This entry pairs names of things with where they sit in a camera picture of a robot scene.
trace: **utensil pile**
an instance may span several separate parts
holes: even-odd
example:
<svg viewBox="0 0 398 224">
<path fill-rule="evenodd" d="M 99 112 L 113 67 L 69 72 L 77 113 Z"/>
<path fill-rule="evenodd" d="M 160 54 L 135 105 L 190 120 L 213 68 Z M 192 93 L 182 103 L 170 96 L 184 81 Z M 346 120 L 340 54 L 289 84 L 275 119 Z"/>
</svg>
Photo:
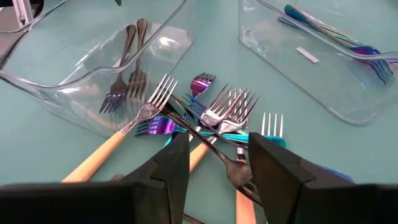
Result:
<svg viewBox="0 0 398 224">
<path fill-rule="evenodd" d="M 128 48 L 131 46 L 131 39 L 134 38 L 134 26 L 129 29 L 125 44 L 123 57 L 126 56 Z M 118 75 L 115 83 L 120 82 Z M 244 150 L 247 149 L 248 141 L 248 119 L 254 111 L 260 96 L 251 90 L 235 88 L 226 84 L 216 95 L 209 106 L 200 103 L 197 98 L 210 87 L 215 80 L 214 75 L 201 73 L 191 82 L 190 89 L 192 95 L 185 94 L 180 98 L 173 95 L 178 81 L 169 75 L 164 75 L 163 79 L 146 100 L 148 92 L 149 79 L 143 72 L 133 72 L 130 85 L 123 85 L 123 91 L 116 92 L 111 87 L 111 91 L 106 95 L 103 106 L 99 113 L 113 113 L 124 102 L 134 106 L 136 112 L 135 118 L 125 127 L 116 132 L 102 146 L 100 146 L 92 155 L 78 166 L 62 182 L 84 182 L 87 181 L 94 172 L 100 168 L 100 165 L 117 148 L 125 135 L 130 132 L 137 124 L 136 136 L 171 134 L 166 145 L 179 132 L 189 132 L 191 141 L 194 137 L 201 140 L 201 144 L 190 153 L 190 172 L 201 161 L 207 151 L 214 152 L 226 167 L 226 176 L 232 185 L 237 189 L 237 223 L 243 220 L 250 221 L 245 223 L 255 223 L 254 210 L 252 202 L 261 205 L 256 186 L 252 182 L 252 173 L 250 166 L 246 164 Z M 177 110 L 169 103 L 170 97 L 184 109 L 185 114 L 180 116 Z M 188 121 L 188 115 L 193 118 L 195 125 Z M 262 135 L 264 135 L 265 114 L 263 119 Z M 270 126 L 274 124 L 274 135 L 270 136 Z M 276 128 L 279 125 L 279 135 L 276 135 Z M 268 136 L 276 143 L 285 146 L 282 138 L 283 116 L 277 124 L 271 122 L 271 114 L 268 119 Z M 221 152 L 214 143 L 217 139 L 223 139 L 236 148 L 236 159 L 231 159 Z"/>
<path fill-rule="evenodd" d="M 306 12 L 297 9 L 294 6 L 288 4 L 285 6 L 284 11 L 286 15 L 295 19 L 302 25 L 319 32 L 322 36 L 332 40 L 334 43 L 352 51 L 353 53 L 361 55 L 377 55 L 382 53 L 378 51 L 378 49 L 370 45 L 364 45 L 354 37 L 345 34 L 344 32 L 332 26 L 324 24 L 322 21 L 312 17 Z M 284 17 L 279 17 L 278 21 L 281 21 L 282 23 L 294 28 L 299 28 Z M 359 61 L 369 65 L 385 86 L 390 85 L 394 81 L 394 69 L 392 69 L 392 67 L 396 66 L 396 63 L 398 63 L 397 58 Z"/>
</svg>

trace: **purple fork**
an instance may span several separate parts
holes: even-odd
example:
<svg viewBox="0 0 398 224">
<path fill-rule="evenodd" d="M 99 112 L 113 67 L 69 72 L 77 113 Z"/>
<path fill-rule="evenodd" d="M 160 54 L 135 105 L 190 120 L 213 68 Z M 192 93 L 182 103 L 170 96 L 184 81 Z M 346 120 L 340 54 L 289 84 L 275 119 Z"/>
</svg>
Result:
<svg viewBox="0 0 398 224">
<path fill-rule="evenodd" d="M 192 97 L 196 99 L 198 96 L 206 92 L 215 78 L 215 75 L 210 75 L 204 72 L 193 78 L 191 82 Z M 185 113 L 182 118 L 186 119 L 187 114 Z M 148 134 L 170 134 L 172 133 L 174 126 L 175 124 L 170 118 L 157 116 L 150 120 L 141 122 L 138 125 L 136 136 Z"/>
</svg>

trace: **iridescent fork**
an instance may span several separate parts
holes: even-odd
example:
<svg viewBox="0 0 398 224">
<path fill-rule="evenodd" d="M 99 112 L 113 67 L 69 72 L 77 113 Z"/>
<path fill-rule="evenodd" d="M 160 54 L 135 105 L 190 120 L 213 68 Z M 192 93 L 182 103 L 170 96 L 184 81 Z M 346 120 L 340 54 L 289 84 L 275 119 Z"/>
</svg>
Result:
<svg viewBox="0 0 398 224">
<path fill-rule="evenodd" d="M 202 114 L 206 110 L 206 106 L 201 104 L 198 100 L 192 98 L 192 96 L 185 94 L 186 99 L 190 99 L 196 104 L 196 110 L 198 113 Z M 144 135 L 167 135 L 176 132 L 187 132 L 185 128 L 181 128 L 180 126 L 176 126 L 173 121 L 166 117 L 156 117 L 149 122 L 145 122 L 137 128 L 136 136 L 144 136 Z M 214 133 L 208 131 L 200 131 L 199 132 L 203 136 L 212 136 Z M 248 142 L 248 134 L 244 130 L 240 129 L 237 131 L 238 134 L 223 134 L 223 137 L 235 141 L 235 142 Z M 274 143 L 286 147 L 286 141 L 282 137 L 273 136 L 273 135 L 264 135 L 265 138 L 273 141 Z"/>
<path fill-rule="evenodd" d="M 109 157 L 109 155 L 122 142 L 129 131 L 139 122 L 145 119 L 151 119 L 160 113 L 168 102 L 178 81 L 175 81 L 168 75 L 165 75 L 159 83 L 151 97 L 144 102 L 145 97 L 135 98 L 132 103 L 138 110 L 136 117 L 130 121 L 125 127 L 113 134 L 106 142 L 104 142 L 96 151 L 94 151 L 86 160 L 84 160 L 71 174 L 69 174 L 62 182 L 83 182 L 87 181 L 94 172 L 100 168 L 101 164 Z M 136 88 L 133 96 L 144 92 L 145 85 Z"/>
<path fill-rule="evenodd" d="M 191 82 L 191 93 L 193 99 L 206 92 L 210 87 L 211 83 L 216 78 L 215 75 L 208 73 L 201 73 L 193 78 Z M 136 137 L 146 135 L 146 134 L 171 134 L 175 129 L 175 123 L 166 117 L 155 117 L 147 121 L 143 121 L 139 124 L 137 128 Z M 167 140 L 166 145 L 172 140 L 172 136 Z"/>
</svg>

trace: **wooden-handled fork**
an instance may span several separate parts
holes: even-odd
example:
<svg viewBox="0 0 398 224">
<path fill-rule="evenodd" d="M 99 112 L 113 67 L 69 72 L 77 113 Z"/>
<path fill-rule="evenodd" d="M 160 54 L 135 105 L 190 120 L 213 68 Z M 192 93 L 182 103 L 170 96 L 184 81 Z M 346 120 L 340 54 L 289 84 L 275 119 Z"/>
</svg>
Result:
<svg viewBox="0 0 398 224">
<path fill-rule="evenodd" d="M 216 96 L 214 101 L 210 104 L 209 108 L 207 109 L 207 111 L 209 111 L 211 114 L 214 114 L 214 116 L 217 118 L 218 122 L 220 122 L 228 114 L 228 113 L 225 113 L 225 111 L 224 111 L 224 113 L 221 113 L 221 112 L 223 112 L 226 105 L 231 106 L 230 99 L 231 99 L 232 87 L 230 87 L 229 90 L 225 91 L 227 86 L 228 86 L 228 84 L 224 86 L 224 88 L 220 91 L 220 93 Z M 196 130 L 200 131 L 200 129 L 201 129 L 201 126 L 198 126 Z M 214 144 L 214 142 L 217 140 L 217 138 L 210 137 L 207 140 L 211 144 Z M 208 150 L 209 150 L 209 147 L 206 146 L 206 144 L 201 143 L 190 153 L 190 155 L 189 155 L 189 172 L 194 170 L 194 168 L 198 165 L 198 163 L 203 159 L 205 154 L 207 154 Z"/>
<path fill-rule="evenodd" d="M 102 146 L 84 160 L 71 174 L 63 179 L 62 182 L 87 181 L 137 123 L 145 119 L 151 119 L 160 113 L 177 86 L 177 83 L 178 81 L 174 81 L 173 78 L 170 79 L 170 76 L 166 74 L 146 103 L 144 103 L 145 96 L 143 94 L 144 91 L 142 91 L 142 88 L 146 88 L 146 85 L 142 84 L 139 88 L 136 88 L 133 96 L 135 96 L 134 101 L 137 107 L 140 108 L 137 116 L 102 144 Z"/>
<path fill-rule="evenodd" d="M 248 131 L 249 125 L 246 121 L 242 127 L 245 131 Z M 246 162 L 246 157 L 244 155 L 244 149 L 241 147 L 236 148 L 236 157 L 239 161 Z M 236 191 L 236 224 L 256 224 L 256 214 L 254 213 L 253 201 L 248 199 L 240 191 Z"/>
</svg>

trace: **black robotic claw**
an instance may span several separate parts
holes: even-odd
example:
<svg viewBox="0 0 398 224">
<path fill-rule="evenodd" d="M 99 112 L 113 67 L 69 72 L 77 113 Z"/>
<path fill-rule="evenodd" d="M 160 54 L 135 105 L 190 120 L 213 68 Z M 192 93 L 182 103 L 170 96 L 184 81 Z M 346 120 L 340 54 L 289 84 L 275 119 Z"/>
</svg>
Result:
<svg viewBox="0 0 398 224">
<path fill-rule="evenodd" d="M 249 158 L 269 224 L 397 223 L 398 185 L 354 184 L 258 133 Z"/>
<path fill-rule="evenodd" d="M 179 134 L 118 181 L 5 185 L 0 187 L 0 215 L 10 223 L 181 224 L 188 145 L 188 134 Z"/>
</svg>

